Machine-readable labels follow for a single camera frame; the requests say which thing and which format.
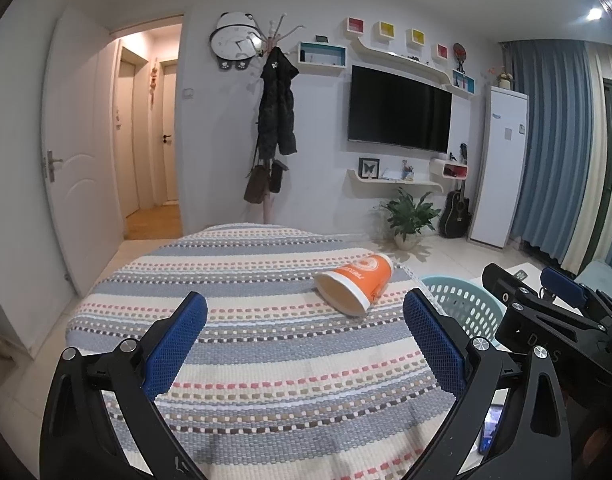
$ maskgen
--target door handle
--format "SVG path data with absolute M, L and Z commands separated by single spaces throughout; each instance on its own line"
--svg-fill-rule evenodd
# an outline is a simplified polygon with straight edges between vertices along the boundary
M 46 152 L 46 169 L 49 182 L 55 182 L 55 162 L 64 162 L 62 158 L 52 158 L 52 150 Z

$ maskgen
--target recessed spotlight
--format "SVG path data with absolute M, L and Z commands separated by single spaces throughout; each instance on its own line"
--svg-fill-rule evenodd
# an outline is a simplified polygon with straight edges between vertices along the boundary
M 599 9 L 599 7 L 593 7 L 590 9 L 588 16 L 586 16 L 586 19 L 589 21 L 598 20 L 602 14 L 603 14 L 603 10 Z

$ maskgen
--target coat rack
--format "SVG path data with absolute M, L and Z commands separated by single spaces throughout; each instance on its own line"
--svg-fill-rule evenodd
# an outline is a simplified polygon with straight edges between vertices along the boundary
M 281 24 L 283 23 L 283 19 L 285 17 L 286 17 L 285 13 L 281 15 L 281 18 L 279 18 L 279 23 L 277 23 L 277 27 L 275 27 L 275 21 L 271 20 L 268 34 L 264 34 L 262 32 L 262 28 L 259 26 L 259 23 L 257 23 L 257 20 L 253 18 L 255 20 L 255 25 L 257 26 L 257 30 L 259 31 L 259 34 L 261 35 L 261 38 L 263 41 L 264 48 L 262 52 L 260 52 L 259 54 L 261 57 L 267 56 L 270 53 L 270 51 L 277 46 L 277 43 L 287 38 L 293 32 L 299 30 L 300 28 L 306 28 L 305 25 L 297 25 L 297 27 L 294 27 L 290 32 L 287 32 L 284 35 L 279 34 L 279 28 L 281 27 Z M 263 197 L 263 223 L 265 225 L 272 223 L 272 219 L 271 219 L 272 213 L 273 213 L 273 199 L 271 198 L 270 191 L 269 191 Z

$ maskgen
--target black jacket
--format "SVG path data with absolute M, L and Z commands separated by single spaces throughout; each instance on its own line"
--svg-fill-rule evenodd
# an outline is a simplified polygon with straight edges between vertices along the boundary
M 263 94 L 257 125 L 259 158 L 262 160 L 275 158 L 277 145 L 282 155 L 297 152 L 291 81 L 298 73 L 299 70 L 291 65 L 278 46 L 271 50 L 262 72 Z

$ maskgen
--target blue gripper pad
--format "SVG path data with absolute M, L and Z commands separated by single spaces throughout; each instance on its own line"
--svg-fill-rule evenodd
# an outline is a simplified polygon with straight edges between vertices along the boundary
M 404 298 L 404 320 L 441 389 L 459 400 L 466 389 L 464 358 L 414 290 Z
M 179 368 L 203 330 L 207 316 L 205 298 L 195 294 L 157 343 L 146 361 L 146 379 L 142 384 L 148 399 L 155 400 L 159 394 L 165 394 L 170 389 Z
M 541 271 L 541 286 L 570 306 L 583 308 L 586 303 L 583 287 L 550 267 Z

